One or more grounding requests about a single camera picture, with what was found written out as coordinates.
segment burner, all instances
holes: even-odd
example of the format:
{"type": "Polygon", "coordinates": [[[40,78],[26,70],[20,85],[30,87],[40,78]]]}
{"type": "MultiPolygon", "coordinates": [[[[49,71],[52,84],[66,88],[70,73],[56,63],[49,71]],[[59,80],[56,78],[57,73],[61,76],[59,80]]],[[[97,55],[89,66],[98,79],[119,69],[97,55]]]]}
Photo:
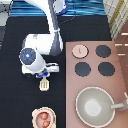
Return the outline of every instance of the burner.
{"type": "Polygon", "coordinates": [[[103,76],[112,76],[115,72],[114,66],[109,62],[102,62],[98,66],[100,74],[103,76]]]}
{"type": "Polygon", "coordinates": [[[102,58],[106,58],[111,55],[111,49],[106,45],[99,45],[96,48],[96,54],[102,58]]]}
{"type": "Polygon", "coordinates": [[[87,64],[86,62],[79,62],[75,66],[75,72],[79,76],[82,76],[82,77],[87,76],[89,75],[90,71],[91,71],[91,68],[89,64],[87,64]]]}
{"type": "Polygon", "coordinates": [[[84,58],[88,55],[88,48],[85,47],[84,45],[76,45],[73,50],[72,53],[75,57],[77,58],[84,58]]]}

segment black burner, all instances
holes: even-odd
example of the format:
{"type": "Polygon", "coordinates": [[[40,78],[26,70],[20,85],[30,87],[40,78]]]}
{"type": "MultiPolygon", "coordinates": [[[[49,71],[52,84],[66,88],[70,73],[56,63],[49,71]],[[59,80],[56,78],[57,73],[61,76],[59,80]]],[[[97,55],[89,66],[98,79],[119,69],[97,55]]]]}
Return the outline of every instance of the black burner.
{"type": "Polygon", "coordinates": [[[114,66],[109,62],[102,62],[98,66],[100,74],[103,76],[112,76],[115,72],[114,66]]]}
{"type": "Polygon", "coordinates": [[[96,48],[96,54],[102,58],[106,58],[111,55],[111,49],[106,45],[99,45],[96,48]]]}
{"type": "Polygon", "coordinates": [[[75,66],[75,72],[79,76],[82,76],[82,77],[87,76],[89,75],[90,71],[91,71],[91,68],[89,64],[87,64],[86,62],[79,62],[75,66]]]}

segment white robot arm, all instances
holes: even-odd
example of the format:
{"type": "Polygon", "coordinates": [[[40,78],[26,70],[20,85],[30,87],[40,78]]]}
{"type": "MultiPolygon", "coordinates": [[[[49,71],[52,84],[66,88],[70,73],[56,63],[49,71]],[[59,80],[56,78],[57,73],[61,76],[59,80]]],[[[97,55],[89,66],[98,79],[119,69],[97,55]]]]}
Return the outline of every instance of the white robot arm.
{"type": "Polygon", "coordinates": [[[50,76],[50,72],[59,72],[59,66],[56,63],[46,64],[41,55],[56,56],[63,50],[63,42],[53,8],[53,0],[25,1],[44,11],[47,16],[50,34],[29,34],[24,39],[19,55],[22,63],[22,73],[36,74],[37,78],[48,77],[50,76]]]}

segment stove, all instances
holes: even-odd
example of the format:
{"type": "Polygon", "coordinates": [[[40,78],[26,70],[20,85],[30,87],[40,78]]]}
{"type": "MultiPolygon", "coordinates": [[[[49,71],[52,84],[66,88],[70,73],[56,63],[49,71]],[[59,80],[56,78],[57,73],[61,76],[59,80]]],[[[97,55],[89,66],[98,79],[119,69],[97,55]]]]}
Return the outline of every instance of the stove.
{"type": "MultiPolygon", "coordinates": [[[[76,97],[86,87],[100,87],[115,103],[125,99],[125,83],[114,41],[66,43],[66,128],[90,128],[76,113],[76,97]]],[[[105,128],[127,128],[128,112],[116,112],[105,128]]]]}

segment bowl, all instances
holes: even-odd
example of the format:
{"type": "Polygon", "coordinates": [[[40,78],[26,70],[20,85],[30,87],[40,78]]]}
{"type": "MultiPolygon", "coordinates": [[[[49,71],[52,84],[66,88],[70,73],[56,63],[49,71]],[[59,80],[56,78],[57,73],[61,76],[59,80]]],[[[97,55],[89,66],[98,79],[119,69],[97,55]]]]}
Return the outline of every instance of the bowl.
{"type": "Polygon", "coordinates": [[[76,112],[79,118],[88,126],[105,127],[115,116],[112,97],[99,87],[87,87],[76,98],[76,112]]]}
{"type": "Polygon", "coordinates": [[[56,123],[56,116],[55,113],[52,109],[47,108],[47,107],[43,107],[41,109],[35,109],[32,112],[32,116],[33,116],[33,127],[34,128],[51,128],[53,123],[56,123]],[[46,113],[47,117],[46,119],[42,118],[42,114],[46,113]]]}

